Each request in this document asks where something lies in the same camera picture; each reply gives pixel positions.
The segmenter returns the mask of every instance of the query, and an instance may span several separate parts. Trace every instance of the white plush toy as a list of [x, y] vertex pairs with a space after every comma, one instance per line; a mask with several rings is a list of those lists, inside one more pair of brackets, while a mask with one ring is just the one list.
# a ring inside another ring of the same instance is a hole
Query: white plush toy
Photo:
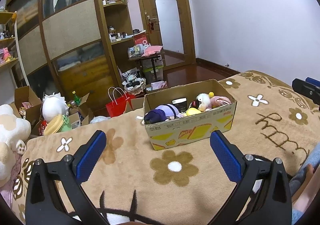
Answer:
[[59, 114], [68, 115], [68, 106], [60, 93], [45, 95], [43, 98], [42, 115], [47, 123]]
[[8, 104], [0, 106], [0, 187], [5, 185], [15, 165], [14, 151], [23, 155], [31, 133], [29, 121], [17, 118]]

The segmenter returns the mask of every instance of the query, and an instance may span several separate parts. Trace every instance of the bed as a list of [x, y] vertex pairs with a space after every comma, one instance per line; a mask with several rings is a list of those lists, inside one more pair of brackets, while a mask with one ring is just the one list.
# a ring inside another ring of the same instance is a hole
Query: bed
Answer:
[[[238, 101], [227, 139], [245, 154], [280, 157], [295, 175], [319, 139], [319, 106], [267, 74], [247, 71], [219, 82]], [[209, 139], [155, 151], [138, 109], [104, 122], [28, 141], [21, 172], [14, 184], [12, 209], [25, 223], [25, 197], [33, 163], [58, 161], [74, 154], [96, 130], [107, 144], [89, 180], [82, 184], [90, 200], [111, 225], [207, 224], [232, 192]], [[77, 218], [60, 182], [62, 200]]]

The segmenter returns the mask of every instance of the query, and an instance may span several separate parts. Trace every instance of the pink cloth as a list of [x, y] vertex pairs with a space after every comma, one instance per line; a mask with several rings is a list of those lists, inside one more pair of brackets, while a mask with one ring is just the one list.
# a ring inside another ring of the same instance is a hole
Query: pink cloth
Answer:
[[301, 193], [300, 197], [293, 203], [292, 208], [304, 213], [310, 206], [320, 188], [320, 167], [317, 168], [310, 182]]
[[161, 51], [163, 46], [150, 46], [150, 47], [147, 47], [145, 50], [144, 50], [144, 53], [142, 56], [150, 56], [150, 55], [153, 55], [159, 51]]
[[213, 96], [211, 99], [212, 107], [220, 107], [222, 105], [231, 104], [231, 101], [227, 97]]
[[14, 152], [14, 156], [16, 157], [16, 164], [13, 166], [11, 170], [10, 180], [0, 188], [0, 193], [3, 199], [6, 201], [7, 205], [10, 207], [10, 209], [12, 209], [13, 184], [21, 170], [21, 155]]

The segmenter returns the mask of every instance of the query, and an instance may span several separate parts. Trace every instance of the baseboard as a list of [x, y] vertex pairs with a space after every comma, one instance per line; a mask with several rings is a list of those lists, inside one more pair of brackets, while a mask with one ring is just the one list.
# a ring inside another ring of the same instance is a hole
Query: baseboard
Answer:
[[229, 74], [230, 76], [233, 76], [233, 75], [236, 75], [240, 72], [236, 71], [236, 70], [233, 70], [233, 69], [230, 69], [228, 67], [225, 67], [225, 66], [222, 66], [220, 64], [217, 64], [217, 63], [213, 63], [213, 62], [210, 62], [210, 61], [207, 61], [205, 59], [201, 59], [201, 58], [196, 58], [196, 62], [197, 63], [202, 63], [210, 68], [214, 68], [216, 70], [220, 70], [221, 72], [223, 73], [226, 73], [226, 74]]
[[183, 61], [185, 60], [184, 54], [182, 54], [182, 53], [173, 52], [173, 51], [169, 51], [169, 50], [165, 50], [164, 49], [164, 54], [168, 55], [168, 56], [171, 56], [173, 58], [177, 58], [179, 60], [183, 60]]

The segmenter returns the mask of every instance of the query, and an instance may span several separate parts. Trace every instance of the wooden shelf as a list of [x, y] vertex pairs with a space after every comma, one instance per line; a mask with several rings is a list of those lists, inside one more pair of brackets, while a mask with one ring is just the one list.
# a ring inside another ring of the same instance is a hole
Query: wooden shelf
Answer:
[[0, 12], [0, 24], [7, 24], [12, 18], [13, 12]]
[[124, 2], [115, 2], [115, 3], [103, 5], [103, 7], [105, 8], [105, 7], [115, 6], [115, 5], [121, 5], [121, 6], [125, 6], [125, 7], [127, 6], [127, 4]]
[[113, 42], [113, 43], [111, 43], [111, 45], [113, 46], [113, 45], [116, 45], [116, 44], [119, 44], [119, 43], [122, 43], [122, 42], [126, 42], [126, 41], [132, 40], [132, 39], [133, 39], [133, 37], [125, 38], [125, 39], [122, 39], [121, 41]]
[[14, 42], [15, 37], [0, 39], [0, 49], [4, 47], [10, 47], [10, 45]]
[[17, 62], [19, 62], [18, 58], [12, 59], [10, 62], [0, 64], [0, 72], [11, 69]]

